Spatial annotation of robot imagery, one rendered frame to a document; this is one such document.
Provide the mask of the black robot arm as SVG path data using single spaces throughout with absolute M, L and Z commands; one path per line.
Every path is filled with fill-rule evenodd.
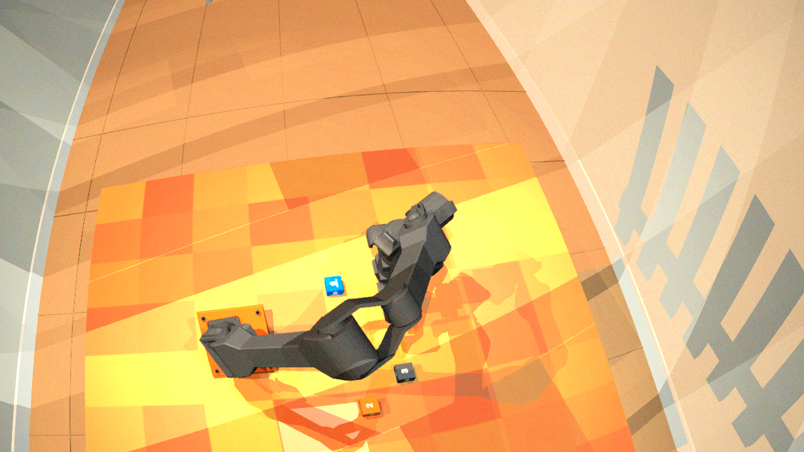
M 384 259 L 396 264 L 386 287 L 371 297 L 346 299 L 310 331 L 258 335 L 232 316 L 208 321 L 199 341 L 227 378 L 250 377 L 258 367 L 315 367 L 349 381 L 369 377 L 394 357 L 406 331 L 421 320 L 430 278 L 451 250 L 442 228 L 456 211 L 453 200 L 433 191 L 411 206 L 406 218 L 388 222 L 373 241 Z M 381 306 L 391 321 L 378 349 L 352 314 L 373 306 Z

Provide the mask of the blue block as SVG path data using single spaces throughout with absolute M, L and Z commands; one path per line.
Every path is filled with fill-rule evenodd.
M 341 276 L 325 277 L 325 294 L 327 296 L 338 296 L 344 294 Z

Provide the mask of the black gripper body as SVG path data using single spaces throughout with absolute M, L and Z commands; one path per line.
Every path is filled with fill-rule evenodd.
M 378 235 L 380 235 L 380 234 L 382 234 L 384 232 L 384 227 L 385 226 L 386 226 L 386 224 L 374 224 L 373 226 L 370 226 L 370 228 L 368 228 L 366 230 L 366 239 L 367 239 L 368 248 L 370 248 L 370 249 L 373 248 L 374 239 L 376 239 L 376 237 L 378 237 Z M 376 263 L 376 268 L 378 270 L 379 281 L 381 283 L 385 282 L 386 283 L 385 285 L 387 285 L 387 283 L 389 281 L 389 278 L 391 277 L 391 274 L 393 273 L 393 270 L 394 270 L 394 267 L 396 266 L 396 264 L 393 264 L 393 263 L 390 263 L 389 261 L 386 261 L 384 259 L 384 256 L 382 256 L 382 254 L 380 252 L 380 249 L 378 249 L 378 254 L 376 254 L 374 256 L 374 262 Z M 386 315 L 385 312 L 384 312 L 384 317 L 385 317 L 385 321 L 388 321 L 388 323 L 391 323 L 391 321 L 389 320 L 389 318 L 388 318 L 388 316 Z

